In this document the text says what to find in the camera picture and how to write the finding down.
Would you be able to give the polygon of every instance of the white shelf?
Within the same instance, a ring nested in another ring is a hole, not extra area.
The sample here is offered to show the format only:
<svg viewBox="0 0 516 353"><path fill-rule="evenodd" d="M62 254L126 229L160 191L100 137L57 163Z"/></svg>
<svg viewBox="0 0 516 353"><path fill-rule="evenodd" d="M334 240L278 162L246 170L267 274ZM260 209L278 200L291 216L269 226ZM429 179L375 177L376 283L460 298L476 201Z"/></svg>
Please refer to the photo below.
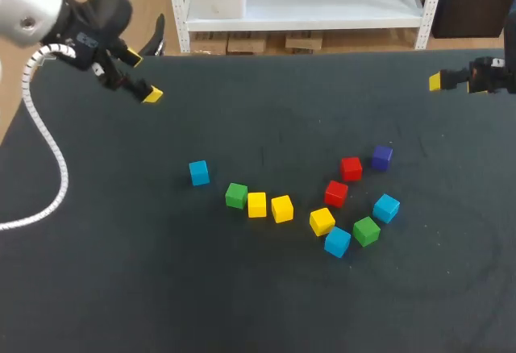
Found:
<svg viewBox="0 0 516 353"><path fill-rule="evenodd" d="M190 9L186 26L188 31L293 31L419 27L421 20L419 0L248 0L243 19L199 19Z"/></svg>

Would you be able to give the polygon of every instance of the toy block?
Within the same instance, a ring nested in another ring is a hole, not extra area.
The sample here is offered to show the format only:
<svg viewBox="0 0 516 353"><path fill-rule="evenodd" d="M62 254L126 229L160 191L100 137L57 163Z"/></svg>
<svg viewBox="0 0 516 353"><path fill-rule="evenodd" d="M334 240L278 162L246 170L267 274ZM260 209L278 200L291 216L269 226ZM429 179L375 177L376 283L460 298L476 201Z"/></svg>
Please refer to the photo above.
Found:
<svg viewBox="0 0 516 353"><path fill-rule="evenodd" d="M248 200L248 187L231 182L226 191L226 205L242 210Z"/></svg>
<svg viewBox="0 0 516 353"><path fill-rule="evenodd" d="M384 222L385 224L389 224L394 216L396 216L399 209L400 202L395 198L384 194L374 205L374 208L372 209L372 216Z"/></svg>
<svg viewBox="0 0 516 353"><path fill-rule="evenodd" d="M267 217L267 196L264 192L248 193L248 216L250 218Z"/></svg>
<svg viewBox="0 0 516 353"><path fill-rule="evenodd" d="M333 256L342 258L344 252L349 247L351 238L352 236L345 230L334 226L324 240L324 250L330 252Z"/></svg>
<svg viewBox="0 0 516 353"><path fill-rule="evenodd" d="M372 154L371 166L373 169L385 171L389 168L390 159L393 156L393 149L385 146L377 146Z"/></svg>
<svg viewBox="0 0 516 353"><path fill-rule="evenodd" d="M206 161L192 162L190 163L189 167L193 186L210 183L210 174L208 174L208 166L206 165Z"/></svg>
<svg viewBox="0 0 516 353"><path fill-rule="evenodd" d="M324 202L329 206L341 208L347 197L347 185L336 181L330 181L324 193Z"/></svg>
<svg viewBox="0 0 516 353"><path fill-rule="evenodd" d="M362 247L365 247L378 240L380 227L368 216L355 223L353 236Z"/></svg>
<svg viewBox="0 0 516 353"><path fill-rule="evenodd" d="M317 236L325 235L335 226L335 219L328 208L322 208L310 214L310 226Z"/></svg>
<svg viewBox="0 0 516 353"><path fill-rule="evenodd" d="M362 179L362 164L358 157L343 158L340 161L340 173L344 181L359 181Z"/></svg>
<svg viewBox="0 0 516 353"><path fill-rule="evenodd" d="M271 206L276 223L293 220L293 205L289 196L273 198L271 200Z"/></svg>

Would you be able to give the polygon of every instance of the dark mat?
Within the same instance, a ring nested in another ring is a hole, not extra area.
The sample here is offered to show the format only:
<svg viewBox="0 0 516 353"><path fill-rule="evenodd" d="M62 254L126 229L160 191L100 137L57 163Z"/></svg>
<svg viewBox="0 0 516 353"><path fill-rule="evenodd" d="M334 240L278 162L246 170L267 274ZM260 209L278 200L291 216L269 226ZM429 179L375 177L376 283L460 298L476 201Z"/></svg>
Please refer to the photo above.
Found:
<svg viewBox="0 0 516 353"><path fill-rule="evenodd" d="M370 352L516 348L516 98L428 92L501 51L166 58L158 106L47 63L33 92L69 164L49 218L0 233L0 351ZM383 193L400 213L342 260L308 224L339 159L392 168L332 210L351 230ZM212 182L194 188L188 163ZM230 182L289 194L276 225L228 209ZM35 213L58 173L24 108L0 150L0 218Z"/></svg>

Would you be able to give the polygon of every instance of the cardboard box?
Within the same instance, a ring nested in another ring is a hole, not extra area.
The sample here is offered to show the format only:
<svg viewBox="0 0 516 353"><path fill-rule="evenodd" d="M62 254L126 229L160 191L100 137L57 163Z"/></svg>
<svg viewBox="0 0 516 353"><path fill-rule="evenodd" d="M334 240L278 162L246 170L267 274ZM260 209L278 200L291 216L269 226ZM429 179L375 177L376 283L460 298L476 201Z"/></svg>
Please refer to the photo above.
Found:
<svg viewBox="0 0 516 353"><path fill-rule="evenodd" d="M198 55L226 55L226 32L196 32L190 35L190 51Z"/></svg>
<svg viewBox="0 0 516 353"><path fill-rule="evenodd" d="M323 48L323 31L289 32L286 37L285 47L319 51Z"/></svg>
<svg viewBox="0 0 516 353"><path fill-rule="evenodd" d="M264 53L267 46L265 32L232 32L227 41L228 52Z"/></svg>

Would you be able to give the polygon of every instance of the yellow cube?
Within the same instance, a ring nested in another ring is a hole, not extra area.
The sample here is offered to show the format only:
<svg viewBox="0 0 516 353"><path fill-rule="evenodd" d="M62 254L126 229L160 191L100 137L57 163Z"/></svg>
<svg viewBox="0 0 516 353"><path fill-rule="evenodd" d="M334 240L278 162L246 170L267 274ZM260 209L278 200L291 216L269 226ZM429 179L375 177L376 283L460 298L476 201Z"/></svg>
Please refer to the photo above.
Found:
<svg viewBox="0 0 516 353"><path fill-rule="evenodd" d="M293 219L293 205L289 196L273 198L271 206L275 222L288 222Z"/></svg>
<svg viewBox="0 0 516 353"><path fill-rule="evenodd" d="M250 218L267 217L267 196L264 192L248 193L248 215Z"/></svg>
<svg viewBox="0 0 516 353"><path fill-rule="evenodd" d="M335 219L328 208L322 208L310 214L310 226L317 236L325 235L335 226Z"/></svg>

